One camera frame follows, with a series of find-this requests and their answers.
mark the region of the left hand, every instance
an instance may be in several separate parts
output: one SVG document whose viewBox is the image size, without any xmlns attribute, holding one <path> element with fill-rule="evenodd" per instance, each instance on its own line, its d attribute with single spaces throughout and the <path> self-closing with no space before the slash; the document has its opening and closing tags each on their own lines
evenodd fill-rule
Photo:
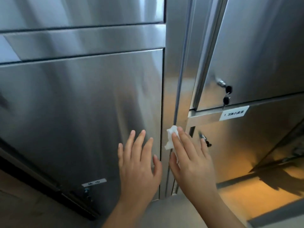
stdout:
<svg viewBox="0 0 304 228">
<path fill-rule="evenodd" d="M 162 163 L 157 156 L 153 156 L 154 173 L 151 170 L 151 150 L 153 138 L 150 138 L 144 147 L 143 140 L 146 131 L 143 130 L 134 142 L 135 131 L 123 148 L 118 145 L 118 159 L 121 181 L 121 195 L 119 205 L 126 211 L 134 211 L 140 216 L 151 202 L 158 190 L 162 176 Z"/>
</svg>

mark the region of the right hand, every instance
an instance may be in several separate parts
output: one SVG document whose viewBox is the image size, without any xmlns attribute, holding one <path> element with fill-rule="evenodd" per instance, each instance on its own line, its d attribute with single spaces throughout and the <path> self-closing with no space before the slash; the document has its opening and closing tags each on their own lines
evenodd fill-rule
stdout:
<svg viewBox="0 0 304 228">
<path fill-rule="evenodd" d="M 170 169 L 189 201 L 196 207 L 198 202 L 209 203 L 219 197 L 215 172 L 207 144 L 201 139 L 201 147 L 194 145 L 192 137 L 186 134 L 181 127 L 177 128 L 180 140 L 175 133 L 172 141 L 177 153 L 170 155 Z"/>
</svg>

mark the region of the white label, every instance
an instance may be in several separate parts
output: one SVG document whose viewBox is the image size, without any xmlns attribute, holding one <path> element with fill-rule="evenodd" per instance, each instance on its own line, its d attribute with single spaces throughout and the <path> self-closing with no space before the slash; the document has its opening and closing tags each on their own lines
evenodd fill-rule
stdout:
<svg viewBox="0 0 304 228">
<path fill-rule="evenodd" d="M 219 121 L 223 121 L 223 120 L 227 120 L 227 119 L 231 119 L 231 118 L 239 118 L 239 117 L 243 117 L 246 113 L 246 111 L 248 110 L 249 106 L 242 106 L 242 107 L 238 107 L 238 108 L 234 108 L 234 109 L 228 109 L 228 110 L 224 110 L 222 112 L 221 117 L 219 118 Z"/>
<path fill-rule="evenodd" d="M 104 183 L 106 182 L 107 180 L 105 178 L 103 179 L 99 179 L 99 180 L 96 180 L 96 181 L 92 181 L 92 182 L 88 182 L 88 183 L 85 183 L 85 184 L 81 184 L 83 187 L 87 187 L 87 186 L 91 186 L 91 185 L 96 185 L 96 184 L 100 184 L 100 183 Z"/>
</svg>

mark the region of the floor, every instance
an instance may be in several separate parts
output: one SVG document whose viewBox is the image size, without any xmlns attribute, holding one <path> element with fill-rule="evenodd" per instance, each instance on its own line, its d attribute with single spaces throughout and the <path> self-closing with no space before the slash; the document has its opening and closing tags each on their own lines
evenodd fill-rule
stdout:
<svg viewBox="0 0 304 228">
<path fill-rule="evenodd" d="M 283 165 L 219 185 L 220 195 L 246 226 L 283 228 L 304 224 L 304 162 Z M 21 181 L 0 171 L 0 221 L 4 228 L 101 227 Z M 152 202 L 138 224 L 142 228 L 205 227 L 179 190 Z"/>
</svg>

